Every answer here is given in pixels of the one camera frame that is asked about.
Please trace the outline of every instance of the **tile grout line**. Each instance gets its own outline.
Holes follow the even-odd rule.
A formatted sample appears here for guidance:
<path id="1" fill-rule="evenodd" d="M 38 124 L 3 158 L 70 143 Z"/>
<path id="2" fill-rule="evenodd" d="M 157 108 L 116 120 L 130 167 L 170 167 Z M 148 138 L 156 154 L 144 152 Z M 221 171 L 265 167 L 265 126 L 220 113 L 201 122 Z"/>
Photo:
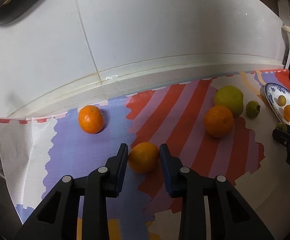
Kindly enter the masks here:
<path id="1" fill-rule="evenodd" d="M 84 36 L 85 36 L 85 40 L 86 40 L 86 42 L 87 42 L 87 46 L 88 46 L 89 52 L 90 52 L 90 54 L 91 54 L 91 57 L 92 57 L 92 60 L 93 60 L 94 66 L 95 66 L 95 68 L 96 68 L 98 78 L 99 78 L 99 80 L 100 80 L 100 82 L 101 82 L 101 76 L 100 76 L 100 74 L 99 74 L 99 72 L 98 72 L 98 69 L 97 69 L 97 66 L 96 66 L 96 63 L 95 63 L 95 59 L 94 59 L 93 53 L 92 53 L 91 47 L 90 47 L 89 42 L 88 42 L 88 39 L 87 39 L 87 35 L 86 35 L 85 27 L 84 27 L 84 24 L 83 24 L 83 20 L 82 20 L 81 12 L 80 12 L 80 10 L 79 10 L 79 6 L 78 6 L 78 0 L 75 0 L 75 2 L 76 2 L 76 7 L 77 7 L 77 11 L 78 11 L 79 20 L 80 20 L 80 22 L 81 22 L 81 26 L 82 26 L 82 28 L 83 28 L 83 32 L 84 32 Z"/>

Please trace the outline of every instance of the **red stripe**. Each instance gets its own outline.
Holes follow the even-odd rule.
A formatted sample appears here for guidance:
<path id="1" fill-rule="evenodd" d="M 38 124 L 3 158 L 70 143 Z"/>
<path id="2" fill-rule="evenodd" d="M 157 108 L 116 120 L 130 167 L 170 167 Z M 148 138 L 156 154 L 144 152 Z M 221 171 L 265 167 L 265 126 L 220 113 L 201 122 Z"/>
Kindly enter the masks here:
<path id="1" fill-rule="evenodd" d="M 245 173 L 247 153 L 249 151 L 249 130 L 245 128 L 242 117 L 235 119 L 233 147 L 226 178 L 235 185 L 235 180 Z"/>
<path id="2" fill-rule="evenodd" d="M 180 97 L 184 87 L 185 85 L 179 84 L 170 87 L 163 101 L 155 109 L 154 113 L 147 119 L 141 129 L 136 133 L 136 139 L 131 144 L 132 148 L 141 142 L 148 142 L 152 138 Z"/>
<path id="3" fill-rule="evenodd" d="M 218 150 L 219 142 L 220 139 L 213 138 L 205 132 L 202 143 L 192 164 L 192 170 L 198 172 L 201 176 L 208 176 L 216 155 L 216 151 Z"/>
<path id="4" fill-rule="evenodd" d="M 10 119 L 0 119 L 0 123 L 9 123 Z"/>
<path id="5" fill-rule="evenodd" d="M 258 143 L 258 169 L 261 167 L 261 160 L 263 160 L 264 157 L 264 145 L 261 143 Z"/>
<path id="6" fill-rule="evenodd" d="M 155 91 L 153 90 L 148 90 L 145 92 L 140 92 L 137 95 L 133 95 L 126 105 L 126 107 L 131 110 L 131 112 L 126 116 L 126 119 L 134 120 L 135 117 L 138 116 L 142 109 L 147 105 L 154 92 Z"/>
<path id="7" fill-rule="evenodd" d="M 182 211 L 182 198 L 174 198 L 172 205 L 169 207 L 172 210 L 173 214 Z"/>
<path id="8" fill-rule="evenodd" d="M 37 122 L 38 123 L 47 122 L 47 118 L 37 119 Z"/>
<path id="9" fill-rule="evenodd" d="M 162 187 L 163 184 L 164 184 L 164 178 L 163 178 L 161 163 L 158 163 L 156 168 L 153 171 L 145 174 L 145 179 L 138 186 L 138 190 L 141 192 L 145 192 L 151 198 L 154 198 L 158 190 Z"/>
<path id="10" fill-rule="evenodd" d="M 279 82 L 281 82 L 284 87 L 286 87 L 290 91 L 290 78 L 289 78 L 290 72 L 287 71 L 281 71 L 281 72 L 275 72 L 275 77 Z"/>
<path id="11" fill-rule="evenodd" d="M 197 119 L 211 82 L 212 80 L 200 80 L 197 84 L 196 89 L 194 90 L 182 116 L 166 141 L 171 155 L 177 157 L 181 153 L 181 150 L 184 147 L 190 132 L 192 131 L 193 125 Z M 149 194 L 152 198 L 157 194 L 164 183 L 161 167 L 159 167 L 159 169 L 160 170 L 155 169 L 154 171 L 146 174 L 145 180 L 138 187 L 140 191 Z M 153 180 L 157 180 L 157 183 L 153 184 L 152 178 L 154 178 Z"/>
<path id="12" fill-rule="evenodd" d="M 196 89 L 186 106 L 181 118 L 173 129 L 173 132 L 167 139 L 166 143 L 171 155 L 178 157 L 181 153 L 190 132 L 193 129 L 199 111 L 205 99 L 206 92 L 212 80 L 200 80 Z"/>
<path id="13" fill-rule="evenodd" d="M 20 124 L 28 124 L 28 120 L 19 120 Z"/>
<path id="14" fill-rule="evenodd" d="M 264 70 L 259 70 L 260 72 L 276 72 L 282 70 L 281 68 L 274 68 L 274 69 L 264 69 Z"/>

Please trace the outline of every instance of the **striped pattern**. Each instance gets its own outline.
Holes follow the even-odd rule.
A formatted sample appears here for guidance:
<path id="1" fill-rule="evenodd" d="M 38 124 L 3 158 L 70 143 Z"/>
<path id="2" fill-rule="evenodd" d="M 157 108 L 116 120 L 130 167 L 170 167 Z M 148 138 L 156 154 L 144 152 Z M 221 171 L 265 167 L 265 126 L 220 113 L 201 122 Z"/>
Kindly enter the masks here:
<path id="1" fill-rule="evenodd" d="M 133 120 L 129 132 L 136 135 L 131 147 L 144 141 L 158 147 L 167 143 L 171 155 L 179 157 L 184 166 L 211 178 L 223 174 L 235 184 L 244 173 L 252 174 L 260 167 L 264 148 L 255 142 L 254 131 L 245 128 L 241 117 L 225 138 L 206 133 L 204 115 L 213 106 L 217 91 L 211 82 L 199 80 L 133 95 L 126 105 L 131 110 L 126 118 Z M 169 208 L 181 210 L 181 201 L 170 199 L 165 190 L 160 166 L 146 174 L 139 190 L 151 197 L 144 210 L 151 216 Z"/>

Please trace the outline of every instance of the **plate rim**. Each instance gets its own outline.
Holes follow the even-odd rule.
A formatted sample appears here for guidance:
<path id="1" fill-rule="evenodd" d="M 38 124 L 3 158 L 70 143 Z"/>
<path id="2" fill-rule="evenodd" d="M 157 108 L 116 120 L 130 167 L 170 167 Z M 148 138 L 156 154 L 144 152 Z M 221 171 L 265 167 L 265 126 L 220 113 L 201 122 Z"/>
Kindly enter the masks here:
<path id="1" fill-rule="evenodd" d="M 275 85 L 275 86 L 278 86 L 278 87 L 284 88 L 284 89 L 285 89 L 286 91 L 288 91 L 289 93 L 290 93 L 290 90 L 288 90 L 286 87 L 283 87 L 282 85 L 279 85 L 279 84 L 277 84 L 277 83 L 273 83 L 273 82 L 269 82 L 269 83 L 266 83 L 266 84 L 264 85 L 264 93 L 265 93 L 265 97 L 266 97 L 268 103 L 270 104 L 270 106 L 271 106 L 273 112 L 275 113 L 276 117 L 277 117 L 277 118 L 278 118 L 282 123 L 285 123 L 285 124 L 286 124 L 286 121 L 284 120 L 283 116 L 281 116 L 280 114 L 279 114 L 279 115 L 277 114 L 276 108 L 274 108 L 272 102 L 269 100 L 269 98 L 268 98 L 268 96 L 267 96 L 267 93 L 266 93 L 266 92 L 268 91 L 267 88 L 268 88 L 269 86 L 271 86 L 271 85 Z"/>

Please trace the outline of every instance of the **orange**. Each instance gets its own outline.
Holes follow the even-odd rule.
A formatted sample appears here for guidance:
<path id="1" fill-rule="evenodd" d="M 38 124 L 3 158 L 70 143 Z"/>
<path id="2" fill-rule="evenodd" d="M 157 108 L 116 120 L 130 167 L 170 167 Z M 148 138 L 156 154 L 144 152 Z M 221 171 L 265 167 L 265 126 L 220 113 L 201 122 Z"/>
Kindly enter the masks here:
<path id="1" fill-rule="evenodd" d="M 284 107 L 284 117 L 287 121 L 290 122 L 290 105 Z"/>
<path id="2" fill-rule="evenodd" d="M 103 115 L 96 106 L 84 106 L 78 113 L 78 123 L 84 132 L 98 133 L 104 127 Z"/>
<path id="3" fill-rule="evenodd" d="M 233 114 L 226 106 L 214 106 L 205 114 L 204 125 L 211 136 L 221 138 L 232 130 Z"/>
<path id="4" fill-rule="evenodd" d="M 159 150 L 156 145 L 143 142 L 136 145 L 128 155 L 128 164 L 136 173 L 152 171 L 159 160 Z"/>

